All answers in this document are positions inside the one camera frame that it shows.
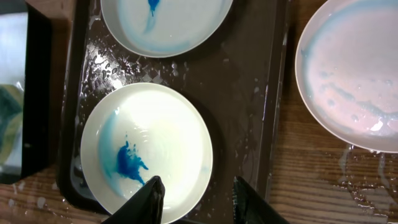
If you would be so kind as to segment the white plate blue smear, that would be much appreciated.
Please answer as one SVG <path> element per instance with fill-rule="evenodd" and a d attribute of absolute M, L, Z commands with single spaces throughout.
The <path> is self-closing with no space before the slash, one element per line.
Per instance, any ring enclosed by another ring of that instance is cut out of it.
<path fill-rule="evenodd" d="M 332 135 L 397 152 L 397 0 L 326 1 L 299 39 L 295 77 Z"/>

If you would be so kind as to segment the yellow green scrub sponge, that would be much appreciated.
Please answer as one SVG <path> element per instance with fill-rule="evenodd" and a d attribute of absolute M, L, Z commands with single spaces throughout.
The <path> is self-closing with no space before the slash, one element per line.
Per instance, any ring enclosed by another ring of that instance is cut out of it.
<path fill-rule="evenodd" d="M 1 84 L 1 165 L 6 163 L 21 135 L 23 102 L 20 89 Z"/>

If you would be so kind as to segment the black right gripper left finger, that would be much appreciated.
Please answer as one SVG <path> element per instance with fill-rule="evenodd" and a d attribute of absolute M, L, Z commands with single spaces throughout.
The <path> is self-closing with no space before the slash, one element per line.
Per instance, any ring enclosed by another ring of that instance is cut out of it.
<path fill-rule="evenodd" d="M 162 180 L 155 175 L 101 224 L 161 224 L 164 195 Z"/>

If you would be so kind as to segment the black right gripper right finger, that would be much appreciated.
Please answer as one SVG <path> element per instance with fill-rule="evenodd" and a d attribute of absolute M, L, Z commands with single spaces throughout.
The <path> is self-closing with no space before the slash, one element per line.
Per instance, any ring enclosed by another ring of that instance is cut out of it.
<path fill-rule="evenodd" d="M 289 224 L 242 177 L 233 184 L 234 224 Z"/>

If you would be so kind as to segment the white plate blue blot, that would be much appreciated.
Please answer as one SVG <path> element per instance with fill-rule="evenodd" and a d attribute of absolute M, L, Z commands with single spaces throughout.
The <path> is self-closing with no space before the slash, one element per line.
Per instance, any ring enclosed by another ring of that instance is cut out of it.
<path fill-rule="evenodd" d="M 213 149 L 203 118 L 183 95 L 155 83 L 134 83 L 95 106 L 81 137 L 80 159 L 91 193 L 110 214 L 159 176 L 165 187 L 162 223 L 172 223 L 204 195 Z"/>

